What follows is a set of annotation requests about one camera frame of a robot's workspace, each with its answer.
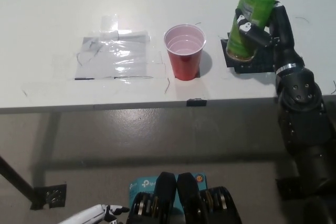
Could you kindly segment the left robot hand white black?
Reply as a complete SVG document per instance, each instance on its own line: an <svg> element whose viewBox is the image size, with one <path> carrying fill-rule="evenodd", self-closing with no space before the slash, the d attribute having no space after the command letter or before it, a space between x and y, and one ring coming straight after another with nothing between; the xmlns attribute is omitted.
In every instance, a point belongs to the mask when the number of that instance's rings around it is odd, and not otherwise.
<svg viewBox="0 0 336 224"><path fill-rule="evenodd" d="M117 216L129 211L130 209L124 206L98 204L74 214L59 224L91 224L101 223L102 221L118 223Z"/></svg>

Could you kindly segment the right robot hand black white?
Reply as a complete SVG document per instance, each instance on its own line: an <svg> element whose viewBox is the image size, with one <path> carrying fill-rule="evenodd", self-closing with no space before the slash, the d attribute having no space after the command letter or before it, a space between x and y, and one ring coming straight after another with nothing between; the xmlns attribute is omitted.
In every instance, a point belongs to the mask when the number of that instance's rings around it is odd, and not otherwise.
<svg viewBox="0 0 336 224"><path fill-rule="evenodd" d="M266 26L269 32L248 21L243 11L235 10L236 24L242 42L256 49L269 48L274 60L275 74L288 75L305 67L295 51L295 41L285 6L275 1Z"/></svg>

